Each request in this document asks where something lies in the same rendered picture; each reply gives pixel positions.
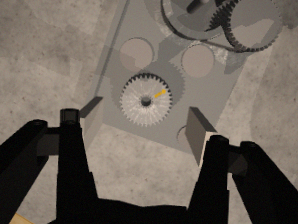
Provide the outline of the light grey toothed gear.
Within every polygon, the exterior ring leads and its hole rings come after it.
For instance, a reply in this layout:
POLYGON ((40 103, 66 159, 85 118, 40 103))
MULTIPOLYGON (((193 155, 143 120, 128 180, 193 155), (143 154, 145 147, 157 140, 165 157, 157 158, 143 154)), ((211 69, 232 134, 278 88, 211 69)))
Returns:
POLYGON ((156 125, 167 118, 172 106, 172 94, 167 83, 159 76, 143 73, 131 77, 120 92, 123 115, 137 126, 156 125), (145 102, 143 97, 149 97, 145 102))

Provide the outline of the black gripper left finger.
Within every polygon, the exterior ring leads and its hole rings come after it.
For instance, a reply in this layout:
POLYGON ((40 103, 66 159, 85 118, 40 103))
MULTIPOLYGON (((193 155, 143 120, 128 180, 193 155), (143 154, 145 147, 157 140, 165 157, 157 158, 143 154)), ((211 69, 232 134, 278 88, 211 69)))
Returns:
POLYGON ((86 157, 102 126, 103 106, 104 97, 95 96, 81 110, 60 110, 60 130, 34 119, 0 145, 0 224, 10 223, 49 156, 55 155, 55 224, 107 224, 86 157))

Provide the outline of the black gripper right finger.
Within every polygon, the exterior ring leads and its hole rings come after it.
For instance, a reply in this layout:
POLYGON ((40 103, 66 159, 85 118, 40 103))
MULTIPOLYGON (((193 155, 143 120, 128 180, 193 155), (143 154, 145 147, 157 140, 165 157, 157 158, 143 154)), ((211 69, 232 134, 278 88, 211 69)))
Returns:
POLYGON ((182 224, 228 224, 228 173, 252 224, 298 224, 298 190, 264 150, 252 141, 230 145, 217 134, 189 107, 185 135, 201 170, 182 224))

